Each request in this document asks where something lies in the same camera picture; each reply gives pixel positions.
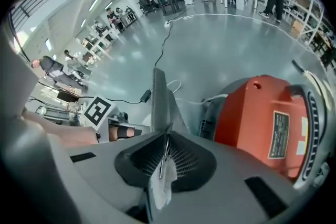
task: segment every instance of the sneaker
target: sneaker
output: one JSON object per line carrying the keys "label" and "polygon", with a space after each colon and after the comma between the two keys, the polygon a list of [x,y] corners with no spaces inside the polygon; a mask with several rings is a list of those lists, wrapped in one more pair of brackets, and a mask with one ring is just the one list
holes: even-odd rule
{"label": "sneaker", "polygon": [[269,15],[265,12],[258,12],[258,14],[266,19],[269,19]]}

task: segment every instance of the black handle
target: black handle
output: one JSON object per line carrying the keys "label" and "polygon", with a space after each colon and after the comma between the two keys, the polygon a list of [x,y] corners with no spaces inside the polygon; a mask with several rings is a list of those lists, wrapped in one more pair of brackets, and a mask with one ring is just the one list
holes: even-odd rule
{"label": "black handle", "polygon": [[306,180],[311,168],[319,145],[319,114],[313,92],[304,85],[290,85],[287,87],[291,96],[299,95],[303,98],[306,106],[308,118],[308,148],[305,154],[304,165],[302,166],[302,180]]}

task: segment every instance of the red machine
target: red machine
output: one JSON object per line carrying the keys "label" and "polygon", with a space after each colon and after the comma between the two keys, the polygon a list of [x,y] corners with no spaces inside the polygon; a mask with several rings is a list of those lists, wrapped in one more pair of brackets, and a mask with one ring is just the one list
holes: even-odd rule
{"label": "red machine", "polygon": [[214,141],[247,151],[295,181],[310,151],[311,111],[293,87],[300,86],[267,75],[245,80],[212,111],[217,111]]}

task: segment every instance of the fluorescent light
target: fluorescent light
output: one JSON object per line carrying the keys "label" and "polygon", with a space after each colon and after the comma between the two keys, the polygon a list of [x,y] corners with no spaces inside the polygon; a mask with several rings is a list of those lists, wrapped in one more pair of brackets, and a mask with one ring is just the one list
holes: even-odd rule
{"label": "fluorescent light", "polygon": [[51,44],[50,44],[49,39],[47,39],[46,42],[44,42],[44,43],[45,43],[45,45],[47,46],[47,49],[48,49],[49,51],[51,51],[51,50],[52,50],[52,46],[51,46]]}
{"label": "fluorescent light", "polygon": [[98,1],[98,0],[93,1],[91,7],[89,8],[89,11],[93,9],[93,6],[95,6],[95,4],[97,3],[97,1]]}
{"label": "fluorescent light", "polygon": [[109,5],[107,5],[105,9],[107,9],[109,6],[111,6],[111,5],[112,5],[112,3],[113,3],[113,2],[111,2]]}

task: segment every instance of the black fisheye border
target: black fisheye border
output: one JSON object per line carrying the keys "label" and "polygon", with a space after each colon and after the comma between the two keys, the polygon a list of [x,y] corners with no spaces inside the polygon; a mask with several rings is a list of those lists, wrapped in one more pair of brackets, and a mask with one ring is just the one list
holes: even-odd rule
{"label": "black fisheye border", "polygon": [[[13,0],[2,0],[2,5],[0,8],[0,16],[3,18],[7,11],[10,9]],[[336,1],[335,0],[322,0],[326,10],[328,12],[330,22],[336,25]],[[4,66],[1,65],[1,72],[5,72]],[[323,222],[334,218],[334,200],[335,196],[335,160],[331,160],[330,163],[330,173],[327,177],[325,183],[318,189],[316,194],[307,202],[304,208],[299,212],[293,213],[293,218],[288,219],[287,222],[301,223],[305,220]],[[44,219],[34,208],[24,192],[18,187],[18,185],[9,177],[3,163],[0,159],[0,176],[1,187],[2,187],[2,219],[9,219],[13,223],[17,222],[28,222],[34,221],[34,223],[47,223],[48,221]]]}

